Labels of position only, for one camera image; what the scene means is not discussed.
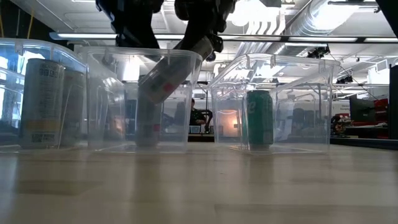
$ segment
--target ductwork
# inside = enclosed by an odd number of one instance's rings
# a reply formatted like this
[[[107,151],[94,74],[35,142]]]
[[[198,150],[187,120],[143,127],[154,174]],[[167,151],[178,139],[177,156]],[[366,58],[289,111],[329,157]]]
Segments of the ductwork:
[[[358,9],[358,6],[328,5],[330,0],[313,0],[286,29],[285,35],[329,35]],[[274,43],[267,54],[297,56],[306,47],[291,47]]]

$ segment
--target ceiling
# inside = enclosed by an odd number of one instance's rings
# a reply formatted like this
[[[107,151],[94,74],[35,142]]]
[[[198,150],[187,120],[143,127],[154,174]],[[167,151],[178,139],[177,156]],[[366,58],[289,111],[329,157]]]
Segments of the ceiling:
[[[35,17],[57,32],[112,32],[109,19],[104,13],[98,12],[95,3],[77,2],[79,0],[11,0],[27,12],[35,11]],[[295,6],[286,10],[286,21],[308,2],[295,0]],[[152,28],[155,33],[182,34],[186,25],[174,13],[173,0],[165,0],[160,13],[154,14]],[[225,34],[245,34],[248,26],[238,27],[228,22]],[[335,29],[331,35],[381,35],[393,36],[384,15],[373,13],[373,9],[362,9],[355,12],[343,25]],[[113,41],[95,42],[94,44],[113,45]],[[162,48],[172,48],[176,41],[161,41]],[[230,62],[235,58],[239,42],[225,42],[224,51],[217,55],[216,62],[204,62],[202,70],[213,71],[215,63]],[[333,57],[342,62],[345,68],[350,68],[374,55],[398,55],[398,45],[356,45],[330,44]],[[358,71],[358,77],[367,71]]]

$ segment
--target table surface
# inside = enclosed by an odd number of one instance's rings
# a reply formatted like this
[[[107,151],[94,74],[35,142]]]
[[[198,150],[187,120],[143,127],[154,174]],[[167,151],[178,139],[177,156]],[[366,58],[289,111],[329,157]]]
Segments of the table surface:
[[[398,223],[398,152],[0,154],[2,224]]]

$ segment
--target person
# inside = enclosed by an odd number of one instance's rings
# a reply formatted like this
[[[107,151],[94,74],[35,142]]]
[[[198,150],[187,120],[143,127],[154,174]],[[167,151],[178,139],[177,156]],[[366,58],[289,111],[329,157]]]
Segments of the person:
[[[191,103],[191,117],[189,120],[189,125],[202,125],[206,124],[206,118],[205,116],[198,110],[194,108],[195,106],[195,100],[192,99]]]

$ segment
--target clear plastic bin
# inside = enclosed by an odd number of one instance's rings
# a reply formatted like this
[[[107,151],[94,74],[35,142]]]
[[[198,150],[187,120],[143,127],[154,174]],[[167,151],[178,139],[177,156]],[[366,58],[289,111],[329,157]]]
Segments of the clear plastic bin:
[[[0,39],[0,151],[80,146],[85,71],[85,64],[65,47]]]
[[[85,47],[89,94],[89,148],[101,152],[185,152],[192,89],[201,57],[184,50]],[[189,74],[163,103],[141,91],[142,80],[159,63],[169,72],[178,62]]]
[[[310,58],[236,58],[208,86],[216,143],[253,154],[327,152],[339,68]]]

